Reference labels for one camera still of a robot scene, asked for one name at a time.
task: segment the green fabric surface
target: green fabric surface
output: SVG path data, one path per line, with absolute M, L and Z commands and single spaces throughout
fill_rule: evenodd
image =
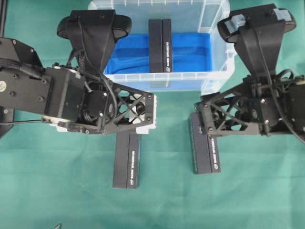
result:
M 231 9 L 270 3 L 232 0 Z M 305 73 L 305 4 L 275 0 L 297 28 L 284 35 L 278 70 Z M 59 21 L 86 1 L 9 0 L 5 37 L 32 46 L 44 66 L 71 46 Z M 248 74 L 239 57 L 221 91 Z M 193 174 L 187 118 L 199 92 L 156 93 L 157 129 L 142 138 L 140 186 L 113 189 L 115 135 L 58 133 L 16 125 L 0 140 L 0 228 L 302 228 L 305 146 L 294 136 L 219 138 L 222 173 Z M 16 120 L 40 118 L 16 112 Z

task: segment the white part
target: white part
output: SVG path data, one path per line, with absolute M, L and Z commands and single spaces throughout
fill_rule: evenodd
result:
M 49 125 L 56 127 L 56 130 L 58 132 L 68 132 L 67 128 L 64 128 L 64 127 L 61 127 L 61 126 L 57 126 L 56 124 L 49 124 Z

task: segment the transparent storage container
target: transparent storage container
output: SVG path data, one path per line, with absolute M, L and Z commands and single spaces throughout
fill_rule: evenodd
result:
M 107 74 L 114 82 L 147 91 L 217 92 L 232 76 L 236 52 L 219 35 L 217 22 L 229 16 L 228 0 L 93 0 L 90 10 L 115 9 L 132 19 L 131 34 L 148 34 L 149 19 L 172 20 L 172 34 L 208 33 L 211 68 L 203 72 Z

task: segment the black rectangular box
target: black rectangular box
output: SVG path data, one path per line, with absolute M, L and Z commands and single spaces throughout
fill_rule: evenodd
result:
M 149 35 L 149 72 L 163 72 L 162 56 L 162 21 L 148 20 Z
M 141 135 L 130 131 L 117 133 L 112 187 L 138 187 L 140 145 Z
M 220 173 L 217 139 L 203 133 L 197 113 L 189 117 L 193 167 L 196 174 Z

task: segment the screw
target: screw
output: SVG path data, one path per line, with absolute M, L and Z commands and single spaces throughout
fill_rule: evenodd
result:
M 257 119 L 257 117 L 258 117 L 258 113 L 257 113 L 257 111 L 255 109 L 252 109 L 252 117 L 254 119 Z
M 43 101 L 44 101 L 44 98 L 43 98 L 42 96 L 39 96 L 39 97 L 38 97 L 38 101 L 39 101 L 39 102 L 43 102 Z

